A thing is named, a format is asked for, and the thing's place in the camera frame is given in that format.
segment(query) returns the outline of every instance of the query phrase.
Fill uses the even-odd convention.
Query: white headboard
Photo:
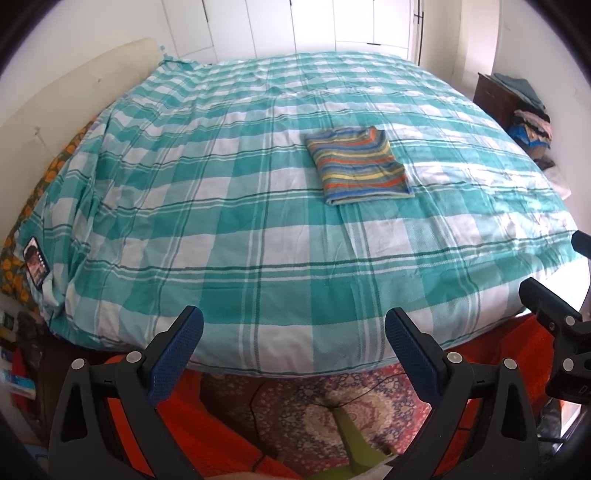
[[[162,58],[151,38],[103,53],[49,84],[0,127],[0,241],[51,160],[93,116],[145,80]]]

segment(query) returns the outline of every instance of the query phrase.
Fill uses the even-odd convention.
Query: black clamp
[[[49,473],[56,480],[133,480],[107,398],[121,401],[129,426],[154,477],[202,480],[155,410],[172,393],[203,334],[203,315],[186,307],[146,350],[109,365],[77,359],[58,401],[49,445]]]
[[[418,397],[433,408],[387,480],[433,478],[471,398],[481,401],[469,440],[457,465],[439,478],[530,479],[538,472],[534,414],[514,360],[480,365],[446,354],[400,308],[386,315],[385,331]]]
[[[591,236],[575,232],[575,251],[589,258]],[[533,278],[519,286],[521,303],[554,337],[554,359],[546,394],[573,403],[591,403],[591,322]]]

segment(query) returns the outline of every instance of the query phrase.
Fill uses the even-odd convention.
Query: pile of clothes
[[[552,143],[550,117],[544,112],[516,110],[509,135],[533,160],[539,160]]]
[[[525,79],[500,73],[494,73],[492,79],[521,99],[509,135],[533,160],[541,159],[552,142],[550,117],[542,100]]]
[[[542,100],[525,79],[501,73],[494,73],[490,78],[519,97],[518,109],[508,134],[538,165],[560,197],[563,200],[568,198],[571,191],[566,180],[555,163],[545,156],[552,143],[552,126]]]

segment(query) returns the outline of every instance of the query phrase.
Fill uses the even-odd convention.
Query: white wardrobe
[[[163,0],[177,55],[202,63],[327,50],[413,58],[414,0]]]

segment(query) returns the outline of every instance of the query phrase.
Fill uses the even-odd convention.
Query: teal plaid bedsheet
[[[414,198],[326,205],[303,137],[371,125]],[[35,299],[73,343],[144,347],[193,304],[192,366],[289,376],[393,362],[394,306],[469,340],[519,309],[522,279],[575,260],[574,229],[471,101],[398,57],[331,52],[165,60],[102,112],[18,243],[37,238]]]

